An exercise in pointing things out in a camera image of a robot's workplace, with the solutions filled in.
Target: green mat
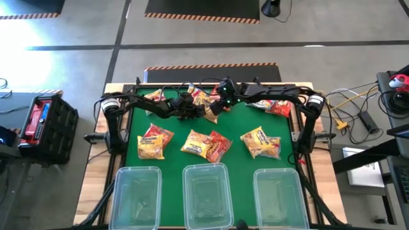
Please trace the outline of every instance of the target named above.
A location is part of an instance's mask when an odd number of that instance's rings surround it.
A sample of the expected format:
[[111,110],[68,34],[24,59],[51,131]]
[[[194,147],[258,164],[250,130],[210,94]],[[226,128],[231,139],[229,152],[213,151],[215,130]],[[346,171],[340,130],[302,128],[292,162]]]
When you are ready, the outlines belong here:
[[[147,94],[156,89],[138,89],[138,94]],[[167,98],[176,98],[175,91],[164,92]],[[253,174],[257,169],[294,168],[287,157],[293,151],[288,120],[284,117],[267,114],[261,109],[248,107],[244,103],[234,106],[231,112],[223,112],[218,124],[207,119],[179,121],[177,118],[161,119],[144,110],[134,109],[130,131],[126,166],[157,166],[162,171],[162,211],[160,226],[184,226],[182,171],[188,165],[209,163],[197,155],[180,151],[190,129],[210,134],[212,130],[233,141],[221,162],[229,171],[231,197],[235,222],[243,219],[250,226],[256,226],[256,208],[253,194]],[[144,135],[150,123],[175,133],[164,150],[165,160],[141,160],[137,155],[137,136]],[[270,137],[281,137],[281,159],[257,157],[253,159],[240,136],[259,126]]]

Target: wooden table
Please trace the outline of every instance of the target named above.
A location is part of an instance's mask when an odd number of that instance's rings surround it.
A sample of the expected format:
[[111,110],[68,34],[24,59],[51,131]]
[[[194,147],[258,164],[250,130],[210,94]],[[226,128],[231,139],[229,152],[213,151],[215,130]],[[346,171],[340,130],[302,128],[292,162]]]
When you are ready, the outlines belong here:
[[[162,83],[144,83],[145,85],[160,85]],[[310,82],[268,82],[266,84],[296,84],[297,86],[308,86],[313,88],[312,83]],[[106,93],[110,92],[122,92],[124,84],[122,83],[112,83],[107,84],[105,88]],[[294,108],[292,108],[292,118],[294,124],[294,131],[299,131],[299,125],[297,123],[297,118],[295,116]],[[127,123],[127,116],[123,118],[123,127]],[[316,132],[323,131],[323,125],[321,118],[319,118],[315,124]],[[100,111],[98,122],[95,128],[96,132],[106,132],[107,131],[107,124],[104,118],[104,115]],[[327,148],[326,144],[323,143],[316,143],[316,147]],[[91,147],[89,158],[101,153],[102,151],[106,150],[106,146],[104,143],[94,144]],[[97,202],[102,197],[105,185],[105,177],[107,175],[107,168],[109,163],[110,155],[108,153],[100,155],[99,157],[94,158],[86,168],[86,172],[84,175],[84,181],[82,182],[81,193],[77,205],[77,211],[75,212],[74,224],[81,223],[88,214],[92,211],[95,207]],[[334,173],[334,169],[332,167],[332,161],[329,153],[324,150],[315,149],[311,154],[311,162],[314,169],[314,176],[318,188],[318,193],[321,198],[324,200],[325,204],[330,208],[330,210],[334,213],[334,215],[342,222],[347,223],[346,216],[344,212],[343,202],[341,200],[341,195],[339,193],[338,184],[336,180],[336,176]],[[304,167],[304,172],[307,175],[307,169]],[[315,207],[314,201],[311,196],[307,193],[307,199],[309,203],[309,210],[311,213],[311,220],[312,223],[317,223],[317,218],[315,215]],[[111,216],[111,202],[108,205],[107,216],[105,217],[106,221],[109,220]]]

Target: clear plastic container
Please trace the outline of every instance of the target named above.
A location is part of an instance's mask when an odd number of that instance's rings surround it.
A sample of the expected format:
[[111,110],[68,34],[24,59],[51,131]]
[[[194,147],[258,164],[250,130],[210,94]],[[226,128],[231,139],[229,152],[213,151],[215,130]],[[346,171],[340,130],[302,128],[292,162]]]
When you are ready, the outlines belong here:
[[116,173],[110,230],[157,229],[162,172],[158,167],[123,167]]
[[253,189],[260,229],[309,229],[296,170],[258,169]]
[[183,207],[188,230],[229,229],[234,218],[227,167],[222,163],[187,166]]

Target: plastic storage bin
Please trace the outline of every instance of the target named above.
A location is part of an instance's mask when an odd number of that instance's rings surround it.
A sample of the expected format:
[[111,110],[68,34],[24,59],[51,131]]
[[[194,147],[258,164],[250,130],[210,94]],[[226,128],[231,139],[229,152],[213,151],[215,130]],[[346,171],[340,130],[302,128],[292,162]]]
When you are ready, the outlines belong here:
[[260,229],[309,229],[296,170],[258,169],[253,188]]
[[227,167],[218,163],[184,168],[183,207],[186,229],[229,229],[234,218]]
[[157,229],[162,172],[158,167],[123,167],[116,173],[110,230]]

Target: floor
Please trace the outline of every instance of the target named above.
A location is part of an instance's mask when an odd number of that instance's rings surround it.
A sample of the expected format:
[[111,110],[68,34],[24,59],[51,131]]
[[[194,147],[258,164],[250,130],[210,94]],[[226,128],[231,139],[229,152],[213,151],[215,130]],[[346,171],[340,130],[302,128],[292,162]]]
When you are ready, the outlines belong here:
[[[5,229],[72,225],[89,151],[82,137],[94,129],[91,108],[106,82],[135,82],[147,66],[277,62],[282,81],[312,82],[329,92],[374,82],[377,72],[408,64],[409,17],[398,0],[293,0],[287,23],[262,16],[259,25],[144,18],[147,2],[66,0],[56,19],[0,20],[6,35],[0,36],[0,77],[11,88],[62,89],[81,117],[71,161],[61,172],[31,168]],[[282,1],[280,17],[288,11],[289,1]],[[246,47],[228,44],[243,42]],[[170,43],[178,48],[166,49]],[[260,43],[269,47],[257,47]],[[389,128],[376,100],[369,100],[369,112],[380,128]],[[366,133],[357,126],[359,139]],[[350,143],[340,135],[334,142]],[[341,195],[353,226],[404,229],[396,198],[398,225],[387,226],[373,223],[385,216],[380,197]]]

